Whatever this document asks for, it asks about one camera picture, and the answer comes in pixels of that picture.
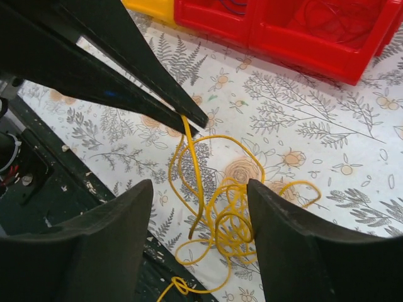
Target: botanical pattern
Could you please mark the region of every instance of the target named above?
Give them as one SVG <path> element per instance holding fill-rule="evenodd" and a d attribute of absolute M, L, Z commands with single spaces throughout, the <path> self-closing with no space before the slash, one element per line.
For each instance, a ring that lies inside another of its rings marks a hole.
<path fill-rule="evenodd" d="M 352 87 L 284 62 L 258 59 L 202 34 L 174 30 L 138 14 L 132 18 L 163 66 L 208 115 L 207 127 L 197 138 L 218 134 L 242 142 L 264 167 L 265 185 L 276 193 L 295 180 L 313 182 L 322 199 L 307 210 L 328 221 L 381 237 L 402 235 L 403 28 Z M 86 40 L 79 45 L 142 87 Z M 66 152 L 76 153 L 116 195 L 152 179 L 149 230 L 172 253 L 187 241 L 195 217 L 167 181 L 180 133 L 146 116 L 72 99 L 30 82 L 20 93 L 70 147 Z M 206 200 L 225 177 L 241 183 L 261 177 L 247 153 L 230 141 L 206 140 L 196 144 L 196 152 Z M 196 188 L 189 152 L 180 168 Z M 174 184 L 196 209 L 198 201 L 182 184 L 178 169 L 175 163 Z M 284 197 L 303 206 L 316 195 L 298 185 Z M 225 199 L 219 196 L 218 208 L 226 205 Z M 194 238 L 211 235 L 199 223 Z M 192 261 L 205 249 L 195 243 L 179 256 Z M 264 301 L 258 262 L 245 265 L 232 258 L 230 264 L 231 279 L 215 297 Z M 208 260 L 187 268 L 207 288 L 215 288 L 226 276 L 226 265 L 212 249 Z"/>

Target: yellow cable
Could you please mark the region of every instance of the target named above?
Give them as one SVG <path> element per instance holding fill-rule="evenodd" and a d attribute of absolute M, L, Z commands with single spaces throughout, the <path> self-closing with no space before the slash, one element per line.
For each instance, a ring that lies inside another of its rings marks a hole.
<path fill-rule="evenodd" d="M 186 139 L 188 141 L 188 145 L 183 148 L 183 150 L 179 153 L 183 146 L 184 135 L 181 137 L 181 141 L 179 145 L 176 147 L 174 156 L 169 164 L 168 169 L 168 180 L 169 184 L 171 185 L 172 190 L 174 191 L 175 195 L 182 201 L 182 203 L 189 209 L 189 211 L 196 216 L 195 222 L 190 228 L 189 232 L 189 241 L 181 244 L 175 251 L 175 259 L 184 266 L 191 266 L 192 264 L 196 264 L 197 262 L 201 261 L 208 253 L 208 251 L 213 247 L 216 246 L 217 250 L 225 257 L 228 265 L 228 274 L 225 278 L 224 282 L 216 287 L 215 289 L 210 290 L 199 290 L 189 288 L 186 282 L 180 277 L 173 277 L 171 279 L 171 284 L 161 293 L 160 297 L 158 298 L 157 302 L 161 302 L 165 294 L 175 286 L 176 289 L 182 294 L 188 294 L 189 292 L 197 293 L 197 294 L 208 294 L 218 291 L 219 289 L 223 288 L 229 281 L 231 275 L 231 257 L 237 257 L 243 264 L 248 265 L 253 263 L 257 260 L 256 257 L 256 249 L 251 249 L 254 246 L 254 234 L 252 225 L 250 222 L 250 217 L 248 214 L 248 205 L 247 205 L 247 192 L 246 192 L 246 184 L 239 184 L 235 179 L 231 177 L 226 177 L 222 180 L 220 186 L 214 192 L 210 201 L 205 204 L 204 195 L 203 195 L 203 183 L 202 183 L 202 175 L 200 174 L 200 168 L 197 162 L 197 156 L 195 151 L 195 145 L 199 142 L 204 140 L 211 140 L 214 138 L 224 138 L 226 140 L 230 140 L 236 143 L 240 148 L 245 151 L 248 156 L 256 163 L 259 167 L 261 172 L 260 181 L 264 183 L 264 168 L 259 163 L 257 158 L 240 142 L 235 140 L 232 137 L 228 137 L 227 135 L 209 135 L 207 137 L 199 138 L 193 141 L 190 133 L 190 126 L 186 117 L 182 116 L 184 129 L 186 133 Z M 197 191 L 193 189 L 184 179 L 182 170 L 181 170 L 181 163 L 182 158 L 186 151 L 190 152 L 191 158 L 193 161 L 193 165 L 195 167 L 195 174 L 196 174 L 196 183 L 197 183 Z M 178 190 L 176 190 L 173 181 L 172 181 L 172 168 L 175 164 L 176 160 L 178 160 L 178 174 L 180 179 L 182 180 L 183 184 L 198 198 L 199 200 L 199 209 L 196 213 L 188 203 L 183 199 L 183 197 L 179 194 Z M 282 196 L 284 192 L 297 184 L 307 184 L 312 187 L 317 192 L 317 197 L 310 201 L 308 204 L 304 205 L 304 208 L 312 205 L 316 201 L 321 198 L 321 192 L 319 189 L 311 184 L 308 181 L 294 181 L 290 182 L 280 191 L 279 195 Z M 216 207 L 216 200 L 219 196 L 224 195 L 228 199 L 228 205 L 221 211 L 217 210 Z M 203 222 L 211 232 L 211 236 L 209 239 L 191 239 L 193 236 L 193 232 L 199 222 Z M 203 242 L 207 245 L 206 250 L 202 255 L 193 261 L 182 261 L 178 257 L 178 252 L 184 246 L 195 243 L 195 242 Z"/>

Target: red wire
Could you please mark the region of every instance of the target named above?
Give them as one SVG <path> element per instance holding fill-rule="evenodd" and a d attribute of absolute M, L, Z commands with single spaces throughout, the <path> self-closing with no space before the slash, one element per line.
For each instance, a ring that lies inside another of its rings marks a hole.
<path fill-rule="evenodd" d="M 0 182 L 0 186 L 2 186 L 2 187 L 7 186 L 9 180 L 17 174 L 18 168 L 19 168 L 18 165 L 16 165 L 15 167 L 11 166 L 6 177 L 3 179 L 2 182 Z"/>
<path fill-rule="evenodd" d="M 338 36 L 335 43 L 348 43 L 363 38 L 371 32 L 384 2 L 384 0 L 355 3 L 343 0 L 309 0 L 304 5 L 302 22 L 297 20 L 296 16 L 294 16 L 294 20 L 311 35 L 320 38 L 327 34 L 335 36 L 335 25 L 338 25 L 341 32 L 336 33 Z M 324 16 L 326 11 L 334 17 L 318 24 L 317 17 Z M 354 25 L 358 27 L 358 31 L 353 30 Z"/>

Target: orange flower print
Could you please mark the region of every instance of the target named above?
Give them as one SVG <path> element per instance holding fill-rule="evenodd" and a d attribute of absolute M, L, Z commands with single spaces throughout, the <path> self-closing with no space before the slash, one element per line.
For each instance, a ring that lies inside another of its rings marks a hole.
<path fill-rule="evenodd" d="M 176 131 L 176 130 L 168 127 L 168 126 L 166 126 L 165 129 L 166 129 L 166 132 L 168 133 L 168 135 L 170 137 L 180 137 L 180 136 L 182 136 L 182 133 L 180 133 L 180 132 L 178 132 L 178 131 Z"/>
<path fill-rule="evenodd" d="M 258 299 L 256 299 L 253 294 L 254 291 L 249 292 L 247 289 L 239 288 L 241 291 L 241 300 L 242 302 L 258 302 Z"/>
<path fill-rule="evenodd" d="M 237 58 L 238 61 L 241 62 L 241 64 L 239 64 L 236 68 L 236 72 L 240 71 L 240 70 L 245 70 L 247 69 L 247 67 L 252 63 L 252 59 L 254 57 L 248 57 L 245 56 L 243 59 L 242 58 Z"/>
<path fill-rule="evenodd" d="M 235 300 L 234 295 L 231 293 L 227 293 L 227 291 L 225 291 L 225 296 L 222 297 L 223 299 L 225 299 L 225 302 L 233 302 L 233 300 Z"/>
<path fill-rule="evenodd" d="M 243 112 L 241 111 L 240 107 L 249 106 L 245 101 L 241 101 L 241 100 L 238 100 L 236 102 L 229 102 L 229 103 L 231 104 L 230 108 L 235 108 L 236 111 L 238 111 L 239 113 L 242 113 L 242 114 L 243 114 Z"/>
<path fill-rule="evenodd" d="M 67 152 L 67 151 L 71 150 L 74 154 L 77 154 L 77 152 L 78 152 L 77 147 L 78 147 L 78 145 L 75 143 L 73 143 L 71 146 L 63 145 L 62 151 Z"/>
<path fill-rule="evenodd" d="M 194 100 L 194 102 L 197 104 L 197 105 L 201 105 L 201 103 L 203 102 L 203 98 L 201 97 L 201 96 L 195 96 L 195 95 L 193 95 L 192 97 L 192 100 Z"/>
<path fill-rule="evenodd" d="M 388 109 L 388 110 L 398 110 L 400 108 L 400 103 L 403 101 L 403 99 L 393 99 L 389 96 L 389 88 L 385 89 L 385 93 L 382 94 L 380 92 L 374 92 L 377 98 L 377 104 L 382 108 L 382 109 Z"/>
<path fill-rule="evenodd" d="M 158 191 L 159 203 L 161 203 L 161 206 L 164 206 L 164 204 L 168 202 L 168 196 L 166 196 L 165 194 L 166 190 L 164 192 Z"/>
<path fill-rule="evenodd" d="M 351 164 L 348 160 L 347 154 L 343 154 L 343 160 L 343 163 L 334 165 L 333 168 L 340 169 L 340 172 L 345 176 L 352 175 L 355 167 L 362 167 L 361 164 Z"/>
<path fill-rule="evenodd" d="M 207 113 L 208 116 L 208 122 L 206 125 L 206 129 L 210 130 L 210 132 L 212 131 L 212 128 L 214 126 L 218 126 L 218 123 L 223 123 L 222 120 L 220 120 L 219 118 L 216 118 L 216 114 L 218 113 L 220 108 L 216 108 L 215 110 L 211 110 L 211 112 Z"/>
<path fill-rule="evenodd" d="M 50 90 L 49 98 L 53 102 L 64 102 L 66 105 L 73 105 L 77 101 L 76 99 L 69 96 L 64 96 L 54 89 Z"/>
<path fill-rule="evenodd" d="M 281 157 L 283 159 L 281 164 L 294 168 L 303 165 L 307 159 L 304 153 L 301 151 L 293 151 L 291 148 L 289 153 L 281 155 Z"/>
<path fill-rule="evenodd" d="M 144 126 L 146 126 L 148 129 L 155 129 L 159 128 L 161 123 L 159 121 L 153 120 L 152 118 L 149 118 L 146 115 L 141 116 L 141 122 L 143 123 Z"/>
<path fill-rule="evenodd" d="M 239 184 L 247 184 L 250 179 L 261 178 L 261 171 L 249 157 L 242 157 L 230 163 L 225 168 L 225 177 L 235 179 Z"/>
<path fill-rule="evenodd" d="M 283 178 L 281 178 L 279 181 L 273 181 L 273 182 L 266 181 L 264 182 L 264 184 L 277 195 L 280 195 L 280 191 L 286 186 L 286 183 L 284 182 Z M 282 198 L 291 203 L 297 203 L 298 196 L 297 193 L 295 192 L 295 188 L 289 187 L 287 190 L 285 190 L 285 192 L 282 195 Z"/>
<path fill-rule="evenodd" d="M 210 92 L 210 91 L 219 90 L 219 89 L 223 88 L 224 85 L 226 85 L 228 82 L 232 82 L 229 80 L 228 75 L 229 75 L 229 73 L 224 72 L 224 68 L 221 68 L 219 75 L 217 75 L 215 77 L 210 77 L 211 80 L 215 84 L 212 87 L 210 87 L 210 89 L 208 91 Z"/>

